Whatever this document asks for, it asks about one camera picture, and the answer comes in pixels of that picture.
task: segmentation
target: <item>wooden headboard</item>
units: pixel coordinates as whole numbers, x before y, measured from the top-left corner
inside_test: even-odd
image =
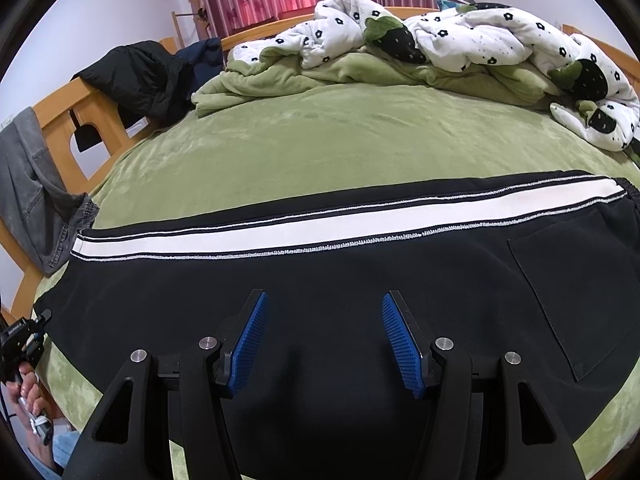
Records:
[[[637,94],[640,94],[640,61],[636,61],[632,56],[622,52],[621,50],[611,46],[610,44],[604,43],[603,41],[596,40],[592,38],[588,34],[583,33],[578,30],[578,28],[572,27],[571,25],[563,25],[562,31],[565,34],[581,34],[590,38],[597,46],[601,48],[601,50],[609,56],[609,58],[620,67],[620,70],[625,73],[626,78],[629,79],[631,86],[634,88]]]
[[[387,10],[401,20],[406,20],[408,17],[415,16],[416,14],[438,12],[438,9],[431,9],[431,7],[387,7]],[[288,28],[294,27],[299,23],[308,22],[313,18],[313,14],[302,14],[301,16],[294,16],[292,18],[278,20],[277,22],[265,23],[264,25],[250,28],[249,30],[243,30],[242,32],[223,38],[222,50],[231,50],[237,44],[244,43],[245,41],[270,38],[271,36],[284,32]]]

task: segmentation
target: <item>gray jeans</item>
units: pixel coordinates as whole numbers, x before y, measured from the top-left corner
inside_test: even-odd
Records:
[[[33,109],[21,111],[0,132],[0,218],[31,261],[54,273],[97,213],[86,193],[66,192]]]

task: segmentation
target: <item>human hand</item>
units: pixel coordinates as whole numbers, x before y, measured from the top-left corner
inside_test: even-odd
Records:
[[[55,470],[56,465],[53,460],[53,447],[51,443],[44,446],[40,438],[33,434],[31,421],[25,412],[26,410],[34,416],[39,416],[43,411],[51,413],[51,406],[42,396],[42,392],[38,386],[38,378],[36,377],[36,373],[33,371],[33,367],[29,363],[25,362],[21,363],[18,369],[22,374],[22,385],[11,381],[6,382],[6,390],[9,394],[7,404],[11,406],[15,415],[18,417],[18,420],[20,420],[26,430],[29,450],[45,466]],[[24,408],[18,401],[20,397],[23,397],[26,400]]]
[[[7,404],[12,407],[25,429],[31,432],[31,422],[25,410],[34,416],[39,416],[43,411],[51,413],[51,407],[42,396],[42,392],[38,386],[38,378],[33,371],[33,367],[29,363],[24,362],[20,364],[19,370],[22,374],[22,386],[18,383],[7,381],[6,389],[9,393]],[[23,397],[26,400],[24,408],[18,402],[19,397]]]

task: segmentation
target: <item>black jacket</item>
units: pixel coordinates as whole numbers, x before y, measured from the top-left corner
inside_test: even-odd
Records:
[[[118,104],[126,128],[142,117],[155,119],[162,127],[171,126],[191,108],[193,67],[156,41],[117,46],[76,77]],[[87,129],[76,131],[76,140],[80,151],[100,142]]]

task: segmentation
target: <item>white comforter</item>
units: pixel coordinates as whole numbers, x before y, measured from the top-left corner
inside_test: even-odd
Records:
[[[398,61],[430,62],[449,72],[462,72],[471,63],[516,65],[528,59],[575,101],[575,109],[552,104],[556,120],[594,146],[622,150],[638,127],[636,92],[593,41],[568,36],[513,7],[447,9],[401,22],[370,0],[323,0],[313,20],[269,40],[240,44],[232,57],[258,63],[270,47],[297,54],[302,68],[312,68],[365,43]]]

